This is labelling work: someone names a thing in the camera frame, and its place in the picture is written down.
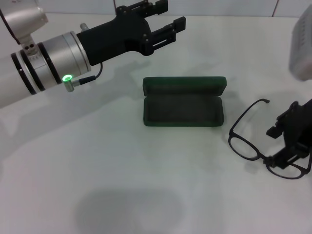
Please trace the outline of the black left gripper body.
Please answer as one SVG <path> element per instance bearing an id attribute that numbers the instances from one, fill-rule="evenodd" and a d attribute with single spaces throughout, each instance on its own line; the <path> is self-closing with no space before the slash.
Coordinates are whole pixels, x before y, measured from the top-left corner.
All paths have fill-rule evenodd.
<path id="1" fill-rule="evenodd" d="M 152 32 L 145 18 L 154 15 L 154 9 L 152 4 L 122 6 L 110 22 L 78 33 L 89 63 L 97 65 L 131 51 L 153 54 Z"/>

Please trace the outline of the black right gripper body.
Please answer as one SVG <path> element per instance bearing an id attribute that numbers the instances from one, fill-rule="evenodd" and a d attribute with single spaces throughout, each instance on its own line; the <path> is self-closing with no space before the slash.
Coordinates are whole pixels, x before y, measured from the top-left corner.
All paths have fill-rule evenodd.
<path id="1" fill-rule="evenodd" d="M 287 160 L 305 158 L 312 150 L 312 101 L 303 105 L 293 102 L 285 117 L 284 142 Z"/>

